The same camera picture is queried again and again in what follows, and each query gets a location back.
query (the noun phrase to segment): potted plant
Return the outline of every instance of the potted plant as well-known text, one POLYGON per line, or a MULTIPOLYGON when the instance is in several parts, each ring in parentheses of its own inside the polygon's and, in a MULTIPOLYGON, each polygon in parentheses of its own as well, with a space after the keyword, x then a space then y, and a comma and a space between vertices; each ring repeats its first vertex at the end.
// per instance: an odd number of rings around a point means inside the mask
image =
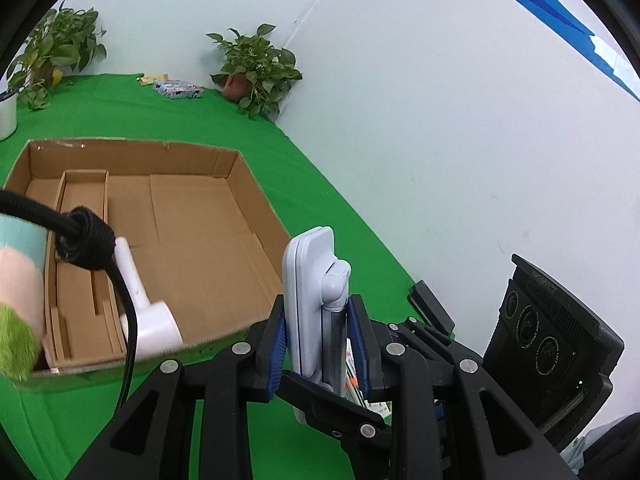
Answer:
POLYGON ((98 11, 49 9, 24 41, 24 52, 9 65, 9 88, 32 110, 50 105, 49 90, 60 83, 62 69, 82 72, 95 58, 105 58, 107 49, 98 43, 106 30, 97 30, 98 11))
POLYGON ((222 95, 238 103, 238 109, 250 118, 261 112, 276 118, 291 82, 302 79, 300 70, 295 68, 296 56, 286 48, 275 48, 265 38, 274 28, 263 23, 253 36, 243 36, 230 28, 236 35, 233 41, 214 32, 207 34, 226 57, 222 73, 211 75, 211 79, 223 86, 222 95))

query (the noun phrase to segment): pink fabric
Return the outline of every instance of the pink fabric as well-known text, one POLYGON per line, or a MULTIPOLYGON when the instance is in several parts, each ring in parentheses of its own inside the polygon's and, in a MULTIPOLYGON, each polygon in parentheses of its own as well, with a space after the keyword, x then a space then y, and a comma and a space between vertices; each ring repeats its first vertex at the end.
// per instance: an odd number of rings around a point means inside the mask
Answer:
POLYGON ((40 270, 24 254, 11 247, 0 249, 0 302, 33 330, 38 341, 44 336, 44 281, 40 270))

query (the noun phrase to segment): plush toy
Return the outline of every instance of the plush toy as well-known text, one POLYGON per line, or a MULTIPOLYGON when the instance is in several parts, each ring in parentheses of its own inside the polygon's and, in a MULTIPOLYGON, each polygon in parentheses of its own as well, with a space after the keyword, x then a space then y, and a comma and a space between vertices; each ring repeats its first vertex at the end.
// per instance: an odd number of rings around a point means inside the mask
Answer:
POLYGON ((47 231, 0 215, 0 374, 28 378, 44 336, 47 231))

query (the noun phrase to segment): terracotta pot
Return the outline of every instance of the terracotta pot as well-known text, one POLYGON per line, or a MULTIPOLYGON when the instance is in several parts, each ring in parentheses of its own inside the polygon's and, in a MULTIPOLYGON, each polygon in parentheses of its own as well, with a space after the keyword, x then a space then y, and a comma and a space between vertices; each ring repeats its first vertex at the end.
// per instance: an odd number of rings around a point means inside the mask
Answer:
POLYGON ((232 103, 238 103, 243 97, 251 95, 252 88, 252 83, 244 76, 244 74, 230 75, 226 78, 222 95, 232 103))

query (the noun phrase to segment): blue gripper pad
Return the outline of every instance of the blue gripper pad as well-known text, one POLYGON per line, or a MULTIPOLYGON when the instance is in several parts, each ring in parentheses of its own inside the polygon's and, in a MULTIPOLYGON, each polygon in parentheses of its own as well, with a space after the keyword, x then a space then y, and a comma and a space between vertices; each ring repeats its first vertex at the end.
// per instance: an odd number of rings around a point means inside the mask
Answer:
POLYGON ((269 399, 273 399, 273 396, 280 387, 280 378, 282 377, 282 367, 284 366, 286 352, 287 330, 284 324, 284 312, 282 312, 276 326, 273 346, 269 354, 269 377, 266 387, 266 393, 269 399))
POLYGON ((356 375, 358 377, 358 387, 364 399, 369 399, 371 393, 371 381, 369 379, 369 359, 367 357, 367 347, 362 335, 360 318, 353 297, 347 300, 347 336, 351 341, 351 352, 356 365, 356 375))

